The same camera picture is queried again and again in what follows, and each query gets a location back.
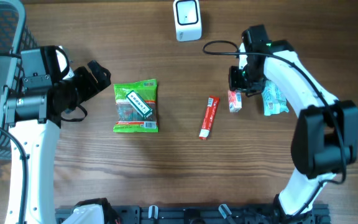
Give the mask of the green white medicine box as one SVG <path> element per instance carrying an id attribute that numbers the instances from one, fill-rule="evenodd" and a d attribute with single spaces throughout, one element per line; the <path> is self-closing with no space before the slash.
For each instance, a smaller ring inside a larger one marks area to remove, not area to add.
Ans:
<path id="1" fill-rule="evenodd" d="M 144 119 L 152 115 L 152 108 L 134 90 L 126 95 L 126 99 Z"/>

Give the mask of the teal tissue packet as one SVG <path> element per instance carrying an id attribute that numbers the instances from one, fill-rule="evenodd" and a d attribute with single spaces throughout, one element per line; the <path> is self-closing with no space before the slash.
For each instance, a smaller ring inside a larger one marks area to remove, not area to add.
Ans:
<path id="1" fill-rule="evenodd" d="M 262 92 L 262 99 L 264 104 L 264 115 L 271 116 L 273 114 L 280 114 L 282 112 L 289 112 L 287 107 L 287 99 L 282 91 L 272 82 L 267 80 L 265 88 Z"/>

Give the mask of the white barcode scanner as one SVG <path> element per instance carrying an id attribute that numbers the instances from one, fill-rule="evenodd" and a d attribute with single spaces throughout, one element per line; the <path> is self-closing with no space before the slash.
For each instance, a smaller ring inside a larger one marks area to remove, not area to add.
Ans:
<path id="1" fill-rule="evenodd" d="M 173 14 L 179 42 L 199 40 L 202 36 L 199 0 L 174 0 Z"/>

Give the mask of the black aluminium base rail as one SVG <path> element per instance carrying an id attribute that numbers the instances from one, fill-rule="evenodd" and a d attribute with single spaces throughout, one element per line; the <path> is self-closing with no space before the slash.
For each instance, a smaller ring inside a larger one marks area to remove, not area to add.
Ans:
<path id="1" fill-rule="evenodd" d="M 150 218 L 149 209 L 139 206 L 113 206 L 121 218 L 121 223 L 228 223 L 218 211 L 218 207 L 160 207 L 158 217 Z M 231 218 L 235 223 L 273 223 L 271 204 L 250 204 L 244 207 L 230 207 Z M 311 213 L 297 223 L 330 224 L 328 205 L 317 204 Z"/>

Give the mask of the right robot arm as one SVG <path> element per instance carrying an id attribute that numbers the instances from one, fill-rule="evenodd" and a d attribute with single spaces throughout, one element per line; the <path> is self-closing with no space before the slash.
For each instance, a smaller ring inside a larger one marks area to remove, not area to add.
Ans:
<path id="1" fill-rule="evenodd" d="M 291 142 L 295 170 L 275 197 L 275 220 L 300 222 L 311 213 L 323 187 L 342 184 L 346 167 L 357 159 L 357 106 L 326 91 L 302 66 L 291 44 L 270 40 L 263 25 L 242 33 L 235 55 L 239 64 L 229 70 L 230 90 L 251 97 L 261 94 L 271 81 L 297 115 Z"/>

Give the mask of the green snack bag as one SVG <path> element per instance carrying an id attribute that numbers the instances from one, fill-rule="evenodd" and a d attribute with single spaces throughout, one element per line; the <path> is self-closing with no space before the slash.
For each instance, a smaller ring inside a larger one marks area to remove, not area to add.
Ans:
<path id="1" fill-rule="evenodd" d="M 152 115 L 144 119 L 126 99 L 134 90 L 151 108 Z M 118 121 L 113 127 L 115 133 L 157 133 L 157 80 L 143 80 L 134 83 L 114 84 Z"/>

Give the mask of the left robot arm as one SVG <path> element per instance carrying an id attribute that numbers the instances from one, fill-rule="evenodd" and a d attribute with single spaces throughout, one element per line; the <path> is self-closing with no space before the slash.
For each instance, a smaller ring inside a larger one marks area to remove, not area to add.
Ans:
<path id="1" fill-rule="evenodd" d="M 5 104 L 12 164 L 6 223 L 55 223 L 53 167 L 64 111 L 71 112 L 111 84 L 97 61 L 72 70 L 55 45 L 21 52 L 21 88 Z"/>

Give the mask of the red sachet stick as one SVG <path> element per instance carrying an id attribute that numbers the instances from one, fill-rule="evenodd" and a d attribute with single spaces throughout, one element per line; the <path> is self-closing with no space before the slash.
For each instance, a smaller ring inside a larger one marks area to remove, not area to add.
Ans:
<path id="1" fill-rule="evenodd" d="M 217 96 L 210 96 L 208 98 L 206 113 L 199 134 L 200 139 L 208 138 L 213 125 L 214 117 L 216 115 L 218 104 L 219 104 L 219 98 Z"/>

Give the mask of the small orange white box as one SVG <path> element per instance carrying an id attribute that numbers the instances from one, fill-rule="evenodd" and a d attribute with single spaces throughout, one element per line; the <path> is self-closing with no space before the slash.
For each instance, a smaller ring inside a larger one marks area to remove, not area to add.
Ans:
<path id="1" fill-rule="evenodd" d="M 228 94 L 228 102 L 229 102 L 229 111 L 231 113 L 239 112 L 242 109 L 242 97 L 239 91 L 231 91 L 227 92 Z"/>

